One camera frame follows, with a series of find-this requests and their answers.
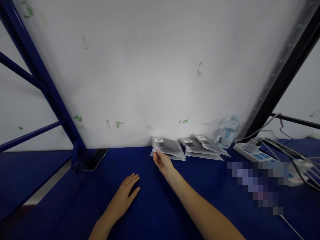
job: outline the plastic bag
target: plastic bag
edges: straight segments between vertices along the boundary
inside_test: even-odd
[[[209,154],[209,155],[220,155],[220,153],[205,149],[195,137],[180,138],[180,141],[186,148],[187,152],[203,153],[203,154]]]
[[[152,136],[152,147],[165,154],[170,154],[178,158],[186,158],[178,141]]]
[[[208,138],[207,136],[205,135],[200,135],[200,134],[193,134],[197,140],[199,142],[201,142],[202,146],[205,148],[205,149],[208,149],[208,150],[211,150],[211,151],[214,151],[214,152],[217,152],[217,153],[220,153],[222,155],[225,155],[225,156],[228,156],[228,157],[231,157],[229,155],[229,153],[227,153],[226,150],[222,149],[221,147],[219,147],[214,141],[212,141],[210,138]]]
[[[152,149],[152,152],[150,154],[150,157],[153,157],[153,153],[156,152],[156,149],[153,148]],[[179,161],[185,161],[186,159],[185,158],[179,158],[179,157],[176,157],[176,156],[172,156],[170,154],[166,154],[171,160],[179,160]]]
[[[186,151],[186,156],[224,161],[223,158],[220,157],[220,155],[209,155],[209,154],[203,154],[203,153],[191,153],[191,152],[187,152]]]

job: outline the water bottle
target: water bottle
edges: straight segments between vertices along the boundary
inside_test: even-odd
[[[218,145],[222,148],[229,148],[238,129],[238,117],[236,115],[232,115],[231,118],[228,121],[226,121],[226,123],[223,126],[222,133],[218,141]]]

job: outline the hand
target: hand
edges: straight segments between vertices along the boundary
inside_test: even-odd
[[[171,159],[162,152],[153,153],[153,161],[159,168],[160,172],[163,174],[165,178],[168,177],[168,173],[174,169]]]
[[[109,220],[112,222],[112,225],[115,224],[116,221],[118,221],[125,214],[132,201],[137,196],[140,187],[136,188],[130,197],[128,197],[133,185],[139,179],[139,175],[134,175],[134,173],[132,173],[129,177],[126,177],[109,203],[104,214],[108,216]]]

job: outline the plug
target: plug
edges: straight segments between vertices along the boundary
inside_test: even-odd
[[[249,142],[246,143],[243,150],[247,150],[250,153],[255,153],[259,150],[260,146],[257,146],[259,141],[257,139],[251,138]]]

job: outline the pixelated area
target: pixelated area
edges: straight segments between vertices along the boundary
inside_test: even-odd
[[[288,162],[227,162],[227,176],[239,191],[247,192],[254,207],[284,214],[288,195]]]

